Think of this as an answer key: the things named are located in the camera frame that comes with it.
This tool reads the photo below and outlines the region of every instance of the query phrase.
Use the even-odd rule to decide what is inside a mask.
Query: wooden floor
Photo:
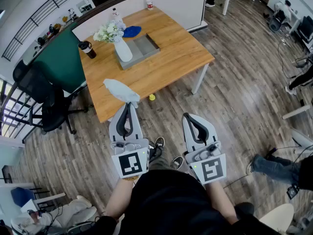
[[[211,122],[227,155],[227,178],[224,187],[246,174],[246,166],[255,154],[265,155],[270,147],[294,146],[290,127],[312,136],[310,112],[289,120],[281,116],[300,106],[299,100],[309,103],[313,89],[297,90],[291,96],[284,90],[289,80],[282,71],[277,53],[279,34],[272,33],[262,13],[265,5],[258,0],[230,0],[226,16],[223,7],[205,10],[207,29],[192,33],[216,58],[210,66],[199,92],[190,88],[195,74],[190,74],[156,93],[156,100],[139,103],[138,115],[144,136],[166,139],[170,157],[185,151],[181,117],[184,112],[199,115]],[[280,46],[286,75],[299,72],[291,60],[302,56],[302,48],[288,40],[291,49]],[[73,107],[91,103],[85,89]],[[84,195],[105,210],[118,178],[111,161],[112,151],[108,124],[98,121],[95,110],[72,115],[70,121],[77,130],[70,135],[66,125],[45,136],[36,129],[26,140],[20,163],[9,172],[14,182],[34,182],[52,193],[65,192],[68,199]],[[294,160],[292,149],[279,150],[278,155]],[[225,188],[234,204],[250,201],[261,217],[273,208],[288,203],[288,186],[254,173]],[[312,194],[300,193],[290,203],[295,217],[310,207]]]

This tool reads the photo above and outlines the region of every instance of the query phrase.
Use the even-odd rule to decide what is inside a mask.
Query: vase
[[[127,43],[125,43],[123,39],[121,39],[119,42],[114,43],[114,46],[117,55],[123,62],[131,61],[131,59],[133,58],[133,54],[129,49]]]

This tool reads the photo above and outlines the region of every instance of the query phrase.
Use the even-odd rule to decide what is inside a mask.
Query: metal railing
[[[60,8],[60,6],[67,0],[48,0],[46,1],[31,17],[24,23],[24,25],[16,33],[8,47],[5,49],[2,57],[11,61],[14,54],[19,47],[24,43],[26,38],[33,32],[33,30],[39,26],[39,24],[54,10]]]
[[[2,83],[0,92],[0,135],[16,138],[23,128],[29,124],[30,110],[34,109],[34,114],[36,114],[41,109],[42,104],[38,104],[26,93],[19,90],[16,84],[10,85],[3,80],[0,80],[0,83]],[[38,124],[32,124],[32,126],[41,127]]]

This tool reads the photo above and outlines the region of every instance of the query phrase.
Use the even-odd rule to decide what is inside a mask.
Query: blue jeans
[[[289,185],[297,185],[299,181],[300,163],[288,159],[270,156],[268,160],[256,155],[252,161],[252,171],[261,172],[274,180]]]

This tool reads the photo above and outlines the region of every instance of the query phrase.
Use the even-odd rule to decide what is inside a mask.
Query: blue chair
[[[36,200],[36,194],[49,192],[49,191],[41,191],[41,192],[32,191],[32,190],[38,190],[38,189],[41,189],[41,188],[24,189],[21,187],[16,187],[12,189],[11,195],[12,195],[14,203],[19,207],[23,207],[29,200]]]

